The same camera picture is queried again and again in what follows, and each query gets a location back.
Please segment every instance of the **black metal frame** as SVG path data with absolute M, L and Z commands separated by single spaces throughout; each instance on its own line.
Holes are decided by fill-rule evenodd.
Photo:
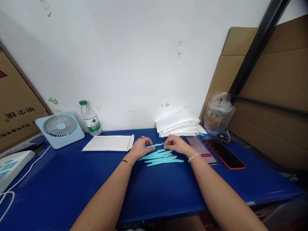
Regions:
M 294 114 L 294 115 L 297 115 L 297 116 L 308 117 L 308 112 L 305 112 L 305 111 L 296 110 L 296 109 L 292 109 L 292 108 L 289 108 L 289 107 L 282 107 L 282 106 L 279 106 L 279 105 L 276 105 L 276 104 L 271 104 L 271 103 L 263 102 L 263 101 L 260 101 L 260 100 L 245 98 L 245 97 L 241 97 L 241 96 L 233 96 L 233 98 L 243 100 L 243 101 L 246 101 L 246 102 L 249 102 L 249 103 L 269 107 L 269 108 L 276 109 L 276 110 L 279 110 L 279 111 L 291 113 L 291 114 Z
M 292 108 L 282 107 L 279 105 L 263 102 L 260 100 L 249 99 L 239 96 L 243 86 L 245 85 L 251 71 L 258 61 L 263 49 L 269 41 L 275 26 L 277 25 L 284 10 L 289 4 L 290 0 L 272 0 L 260 24 L 259 30 L 244 58 L 244 61 L 234 79 L 234 82 L 229 90 L 231 94 L 231 103 L 238 100 L 244 100 L 250 103 L 262 105 L 264 107 L 273 108 L 283 112 L 291 113 L 298 116 L 308 117 L 308 113 Z

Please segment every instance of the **forearm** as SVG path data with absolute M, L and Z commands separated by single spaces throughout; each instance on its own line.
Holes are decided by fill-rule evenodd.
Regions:
M 124 159 L 132 165 L 136 161 L 128 155 Z M 121 212 L 131 171 L 132 167 L 121 161 L 84 208 L 71 230 L 114 230 Z
M 211 214 L 225 231 L 267 230 L 240 196 L 198 155 L 191 161 Z

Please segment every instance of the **white bead bracelet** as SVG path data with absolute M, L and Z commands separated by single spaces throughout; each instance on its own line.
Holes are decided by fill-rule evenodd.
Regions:
M 194 155 L 192 155 L 192 157 L 190 157 L 190 158 L 188 159 L 188 162 L 190 163 L 191 160 L 194 159 L 195 156 L 197 156 L 197 155 L 201 155 L 201 152 L 196 152 Z

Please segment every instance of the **light blue fan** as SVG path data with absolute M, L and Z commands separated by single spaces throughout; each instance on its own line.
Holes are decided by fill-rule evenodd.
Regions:
M 54 149 L 84 138 L 83 130 L 72 112 L 40 118 L 35 123 Z

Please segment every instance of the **black phone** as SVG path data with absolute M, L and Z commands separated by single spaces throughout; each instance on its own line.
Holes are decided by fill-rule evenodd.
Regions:
M 246 166 L 222 142 L 218 144 L 219 159 L 230 170 L 244 169 Z

